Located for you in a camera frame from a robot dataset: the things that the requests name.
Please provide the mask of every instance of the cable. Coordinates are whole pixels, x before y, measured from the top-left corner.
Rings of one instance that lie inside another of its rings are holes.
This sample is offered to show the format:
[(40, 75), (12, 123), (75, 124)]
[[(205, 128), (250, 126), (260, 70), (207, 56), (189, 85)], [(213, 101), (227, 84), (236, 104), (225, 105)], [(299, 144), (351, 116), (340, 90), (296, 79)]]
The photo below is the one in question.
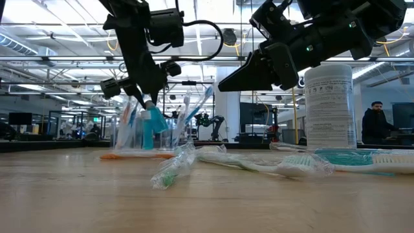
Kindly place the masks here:
[(224, 123), (226, 123), (226, 137), (227, 137), (227, 140), (228, 140), (228, 132), (227, 132), (227, 120), (226, 120), (226, 119), (224, 119)]
[(389, 56), (389, 52), (388, 52), (388, 49), (387, 49), (387, 45), (384, 45), (384, 49), (386, 50), (387, 56)]
[(381, 45), (388, 45), (388, 44), (390, 44), (390, 43), (395, 43), (395, 42), (397, 42), (397, 41), (399, 41), (400, 39), (402, 39), (403, 37), (404, 37), (404, 33), (406, 33), (406, 28), (404, 28), (404, 30), (402, 31), (402, 35), (401, 35), (401, 37), (399, 37), (398, 39), (396, 39), (396, 40), (393, 40), (393, 41), (388, 41), (388, 42), (381, 42), (381, 41), (376, 41), (377, 43), (379, 43), (379, 44), (381, 44)]
[[(179, 0), (175, 0), (175, 8), (177, 9), (178, 12), (180, 12), (180, 6), (179, 6)], [(223, 48), (223, 44), (224, 44), (224, 36), (223, 33), (221, 32), (221, 29), (219, 28), (219, 26), (217, 26), (215, 23), (208, 21), (208, 20), (195, 20), (189, 23), (184, 23), (182, 22), (182, 26), (184, 27), (189, 27), (192, 25), (196, 25), (196, 24), (207, 24), (212, 26), (220, 35), (220, 45), (219, 48), (217, 49), (217, 51), (215, 53), (213, 53), (212, 55), (206, 57), (206, 58), (172, 58), (168, 61), (166, 61), (166, 63), (170, 63), (170, 62), (174, 62), (174, 61), (208, 61), (211, 60), (213, 58), (215, 58), (217, 55), (219, 55), (219, 53), (221, 52), (221, 49)]]
[(111, 49), (112, 51), (115, 51), (116, 49), (118, 49), (118, 46), (119, 46), (119, 41), (118, 40), (116, 40), (116, 46), (115, 46), (115, 49), (114, 48), (112, 48), (112, 46), (111, 46), (111, 44), (109, 43), (109, 37), (111, 36), (111, 31), (109, 31), (109, 33), (108, 33), (108, 38), (107, 38), (107, 40), (106, 40), (106, 44), (108, 45), (108, 48), (109, 49)]
[(158, 51), (158, 52), (153, 52), (153, 51), (150, 51), (150, 53), (151, 54), (160, 54), (161, 52), (165, 52), (165, 51), (167, 51), (170, 47), (171, 47), (172, 45), (171, 44), (169, 44), (169, 45), (167, 45), (167, 46), (165, 46), (163, 49), (161, 49), (160, 51)]
[(261, 99), (257, 96), (257, 93), (254, 93), (254, 95), (256, 95), (256, 98), (258, 100), (260, 100), (260, 102), (265, 106), (266, 110), (267, 110), (267, 118), (266, 118), (266, 125), (263, 127), (263, 138), (261, 139), (261, 143), (263, 143), (263, 141), (265, 140), (265, 134), (266, 134), (266, 127), (267, 127), (267, 123), (269, 121), (269, 114), (270, 114), (270, 110), (267, 107), (267, 105), (265, 103), (263, 103), (263, 101), (261, 101)]

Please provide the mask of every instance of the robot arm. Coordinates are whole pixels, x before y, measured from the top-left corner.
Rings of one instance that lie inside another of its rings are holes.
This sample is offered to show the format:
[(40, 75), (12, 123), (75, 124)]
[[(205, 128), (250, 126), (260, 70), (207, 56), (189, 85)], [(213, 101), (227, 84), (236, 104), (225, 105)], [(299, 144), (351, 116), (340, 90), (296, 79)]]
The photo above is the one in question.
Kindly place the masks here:
[(298, 83), (298, 71), (342, 52), (350, 50), (354, 60), (369, 56), (376, 39), (401, 27), (407, 9), (404, 0), (297, 2), (303, 17), (311, 20), (290, 24), (283, 11), (292, 0), (279, 6), (266, 0), (254, 12), (250, 24), (267, 40), (220, 82), (220, 91), (267, 91), (272, 84), (287, 90)]
[[(312, 19), (291, 25), (283, 11), (292, 0), (284, 0), (278, 6), (272, 0), (266, 0), (256, 10), (250, 23), (267, 40), (249, 54), (242, 67), (220, 82), (220, 91), (271, 90), (272, 84), (286, 90), (297, 84), (298, 71), (318, 66), (321, 61), (342, 52), (350, 50), (355, 60), (368, 56), (376, 39), (401, 27), (407, 9), (404, 0), (296, 1), (303, 17)], [(184, 12), (179, 12), (178, 5), (150, 12), (145, 0), (100, 2), (110, 13), (103, 28), (115, 29), (129, 75), (122, 80), (103, 81), (101, 87), (106, 98), (120, 94), (120, 88), (123, 88), (143, 106), (142, 93), (150, 94), (156, 103), (167, 76), (181, 73), (175, 61), (210, 60), (223, 47), (223, 33), (216, 24), (203, 20), (183, 23)], [(182, 27), (198, 23), (209, 24), (218, 31), (221, 41), (217, 52), (198, 60), (172, 58), (155, 64), (147, 42), (154, 46), (168, 43), (162, 51), (183, 46)]]

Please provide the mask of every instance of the wooden tabletop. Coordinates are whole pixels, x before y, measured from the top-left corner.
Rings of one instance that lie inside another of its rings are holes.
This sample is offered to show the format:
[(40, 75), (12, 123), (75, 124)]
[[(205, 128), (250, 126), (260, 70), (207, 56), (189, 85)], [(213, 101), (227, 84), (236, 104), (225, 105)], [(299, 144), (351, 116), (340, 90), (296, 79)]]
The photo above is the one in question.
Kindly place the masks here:
[(92, 148), (0, 154), (0, 232), (414, 232), (414, 176), (288, 179), (198, 162), (152, 190), (160, 160)]

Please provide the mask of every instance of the ceiling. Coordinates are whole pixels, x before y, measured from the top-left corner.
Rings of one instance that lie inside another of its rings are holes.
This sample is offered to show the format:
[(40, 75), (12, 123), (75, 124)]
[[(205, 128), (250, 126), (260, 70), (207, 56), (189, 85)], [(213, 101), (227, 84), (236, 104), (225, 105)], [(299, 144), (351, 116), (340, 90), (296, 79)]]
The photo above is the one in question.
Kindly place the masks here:
[[(231, 56), (233, 61), (211, 61), (205, 63), (182, 63), (182, 74), (169, 80), (171, 82), (180, 82), (185, 80), (194, 80), (198, 82), (213, 82), (217, 75), (217, 67), (234, 66), (238, 67), (241, 62), (237, 61), (237, 56), (247, 56), (249, 52), (257, 49), (259, 43), (264, 37), (258, 30), (252, 28), (248, 20), (264, 0), (180, 0), (180, 9), (185, 12), (185, 22), (195, 19), (207, 19), (215, 22), (221, 29), (233, 28), (237, 35), (237, 44), (241, 44), (237, 50), (234, 47), (223, 47), (220, 56)], [(150, 0), (151, 10), (163, 10), (175, 7), (174, 0)], [(296, 1), (290, 6), (289, 14), (285, 12), (290, 20), (295, 22), (304, 21)], [(40, 48), (49, 48), (53, 52), (51, 55), (56, 56), (121, 56), (119, 46), (116, 46), (116, 35), (113, 31), (104, 31), (102, 25), (107, 18), (107, 10), (98, 0), (7, 0), (5, 12), (3, 15), (0, 34), (7, 35), (19, 43), (40, 50)], [(398, 50), (398, 47), (411, 41), (414, 34), (414, 8), (409, 8), (403, 27), (400, 30), (391, 33), (386, 38), (388, 41), (396, 42), (387, 45), (391, 52)], [(193, 27), (184, 27), (185, 44), (183, 47), (169, 49), (159, 54), (159, 60), (162, 56), (207, 56), (213, 54), (219, 46), (219, 39), (216, 39), (214, 28), (208, 25), (196, 25)], [(151, 50), (160, 50), (159, 48), (150, 48)], [(372, 56), (386, 56), (384, 47), (375, 47)], [(0, 56), (22, 56), (22, 54), (6, 47), (0, 47)], [(345, 52), (338, 57), (349, 57), (350, 53)], [(122, 77), (118, 71), (120, 61), (56, 61), (55, 67), (39, 65), (34, 61), (4, 61), (0, 65), (4, 67), (3, 80), (21, 81), (29, 80), (33, 82), (99, 82), (104, 79), (117, 76)], [(361, 68), (372, 64), (368, 61), (349, 61), (346, 62), (353, 68)], [(401, 69), (410, 69), (410, 66), (400, 66)], [(386, 70), (382, 75), (372, 75), (364, 78), (360, 83), (364, 88), (370, 84), (383, 80), (384, 76), (393, 76), (397, 71)], [(99, 91), (98, 85), (83, 85), (74, 88), (69, 85), (65, 86), (48, 86), (45, 87), (51, 92), (93, 92)], [(202, 85), (198, 85), (199, 91), (203, 90)], [(392, 81), (382, 84), (381, 88), (400, 88), (399, 81)], [(192, 89), (194, 101), (199, 97), (195, 87), (176, 85), (171, 88), (171, 93), (185, 93)], [(274, 87), (272, 92), (265, 92), (268, 95), (261, 95), (260, 100), (266, 103), (277, 103), (275, 95), (278, 93), (289, 94), (290, 91), (282, 91)], [(98, 105), (108, 105), (100, 96), (60, 96), (66, 100), (76, 99), (90, 101)], [(252, 97), (248, 94), (242, 94), (241, 100), (251, 102)], [(182, 101), (181, 95), (177, 96), (176, 102)], [(281, 103), (291, 103), (290, 96), (284, 96)]]

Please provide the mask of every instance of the yellow cable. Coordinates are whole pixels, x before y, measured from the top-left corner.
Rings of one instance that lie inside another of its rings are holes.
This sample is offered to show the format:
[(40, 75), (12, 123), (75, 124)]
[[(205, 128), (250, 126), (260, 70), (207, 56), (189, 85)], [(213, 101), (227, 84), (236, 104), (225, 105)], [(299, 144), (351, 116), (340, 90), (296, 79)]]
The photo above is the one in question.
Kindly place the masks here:
[(260, 102), (265, 106), (266, 110), (267, 110), (267, 118), (266, 118), (266, 125), (264, 126), (264, 130), (263, 130), (263, 138), (261, 139), (261, 143), (263, 143), (263, 141), (265, 140), (265, 133), (266, 133), (266, 127), (269, 121), (269, 114), (270, 114), (270, 110), (267, 107), (267, 105), (265, 103), (263, 103), (263, 101), (261, 101), (261, 99), (257, 96), (257, 93), (254, 93), (256, 95), (256, 98), (258, 100), (260, 100)]
[(381, 41), (377, 41), (377, 43), (382, 44), (382, 45), (388, 45), (388, 44), (390, 44), (390, 43), (397, 42), (397, 41), (399, 41), (400, 39), (402, 39), (402, 38), (404, 37), (404, 33), (405, 33), (405, 32), (406, 32), (406, 29), (404, 28), (404, 31), (403, 31), (403, 33), (402, 33), (401, 37), (400, 37), (400, 38), (398, 38), (398, 39), (396, 39), (396, 40), (393, 40), (393, 41), (388, 41), (388, 42), (381, 42)]
[(239, 49), (237, 47), (235, 48), (235, 53), (239, 56)]
[(296, 118), (296, 97), (295, 97), (295, 88), (292, 88), (292, 99), (293, 99), (293, 115), (294, 115), (294, 121), (295, 121), (295, 143), (299, 144), (299, 138), (298, 138), (298, 119)]
[(111, 31), (109, 31), (109, 33), (108, 33), (108, 39), (106, 40), (106, 44), (108, 45), (108, 48), (109, 49), (111, 49), (112, 51), (115, 51), (117, 48), (118, 48), (118, 46), (119, 46), (119, 42), (118, 42), (118, 40), (116, 40), (116, 46), (115, 46), (115, 49), (114, 48), (112, 48), (112, 46), (111, 46), (111, 44), (109, 43), (109, 37), (111, 36)]
[(387, 49), (387, 45), (384, 45), (384, 49), (386, 50), (387, 56), (389, 56), (389, 52), (388, 52), (388, 49)]
[(239, 56), (240, 54), (239, 54), (239, 49), (238, 49), (238, 47), (240, 46), (240, 45), (242, 45), (242, 44), (244, 44), (244, 40), (246, 39), (246, 34), (245, 33), (243, 33), (243, 39), (241, 40), (241, 42), (240, 42), (240, 44), (238, 44), (238, 45), (226, 45), (226, 43), (223, 43), (223, 45), (224, 46), (226, 46), (226, 47), (229, 47), (229, 48), (235, 48), (235, 53), (237, 54), (237, 56)]

